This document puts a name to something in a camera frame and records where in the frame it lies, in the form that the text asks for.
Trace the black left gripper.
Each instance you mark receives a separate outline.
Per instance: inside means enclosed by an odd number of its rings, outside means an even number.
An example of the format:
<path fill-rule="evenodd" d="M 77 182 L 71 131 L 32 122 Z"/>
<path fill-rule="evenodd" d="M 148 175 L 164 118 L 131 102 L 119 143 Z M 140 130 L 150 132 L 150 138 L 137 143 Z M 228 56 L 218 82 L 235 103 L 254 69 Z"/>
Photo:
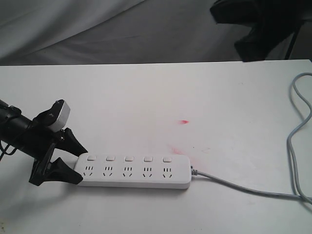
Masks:
<path fill-rule="evenodd" d="M 29 178 L 31 184 L 39 186 L 50 181 L 79 184 L 83 180 L 82 175 L 70 168 L 60 157 L 51 162 L 56 148 L 75 156 L 88 152 L 70 128 L 53 132 L 43 125 L 31 124 L 20 140 L 21 151 L 34 159 Z"/>

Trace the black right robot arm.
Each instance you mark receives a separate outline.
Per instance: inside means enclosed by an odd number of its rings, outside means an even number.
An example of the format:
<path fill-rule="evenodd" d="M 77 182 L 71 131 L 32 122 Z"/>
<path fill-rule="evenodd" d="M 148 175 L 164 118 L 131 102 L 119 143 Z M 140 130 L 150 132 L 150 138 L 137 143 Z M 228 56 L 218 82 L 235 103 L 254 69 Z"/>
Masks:
<path fill-rule="evenodd" d="M 210 8 L 218 24 L 251 28 L 234 47 L 243 62 L 261 61 L 312 19 L 310 0 L 218 0 Z"/>

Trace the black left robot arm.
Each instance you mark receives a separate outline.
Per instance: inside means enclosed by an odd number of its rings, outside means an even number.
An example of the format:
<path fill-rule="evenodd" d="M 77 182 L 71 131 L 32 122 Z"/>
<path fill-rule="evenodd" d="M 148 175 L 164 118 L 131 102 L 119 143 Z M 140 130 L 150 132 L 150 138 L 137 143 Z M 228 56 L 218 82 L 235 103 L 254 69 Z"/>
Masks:
<path fill-rule="evenodd" d="M 55 149 L 75 156 L 87 150 L 77 141 L 66 122 L 70 107 L 65 100 L 57 100 L 50 109 L 28 119 L 19 108 L 0 103 L 0 140 L 7 145 L 0 148 L 1 156 L 11 156 L 17 150 L 34 159 L 29 183 L 39 186 L 48 181 L 79 184 L 83 177 L 71 169 L 60 157 L 51 161 Z"/>

